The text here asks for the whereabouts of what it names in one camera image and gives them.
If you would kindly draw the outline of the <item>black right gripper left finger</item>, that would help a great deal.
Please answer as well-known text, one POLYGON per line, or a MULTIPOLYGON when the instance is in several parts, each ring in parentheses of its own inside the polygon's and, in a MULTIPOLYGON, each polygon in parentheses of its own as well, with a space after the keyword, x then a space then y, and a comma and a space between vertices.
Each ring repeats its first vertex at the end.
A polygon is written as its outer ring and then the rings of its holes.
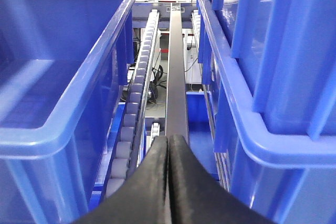
POLYGON ((168 143, 157 136, 123 185, 75 223, 165 223, 168 143))

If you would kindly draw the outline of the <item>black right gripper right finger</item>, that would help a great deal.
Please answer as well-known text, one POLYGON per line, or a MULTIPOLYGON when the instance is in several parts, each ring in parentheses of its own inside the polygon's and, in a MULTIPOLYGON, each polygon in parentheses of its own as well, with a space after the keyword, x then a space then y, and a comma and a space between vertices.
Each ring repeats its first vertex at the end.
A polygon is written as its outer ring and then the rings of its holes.
POLYGON ((181 135, 169 138, 173 223, 271 223, 222 188, 181 135))

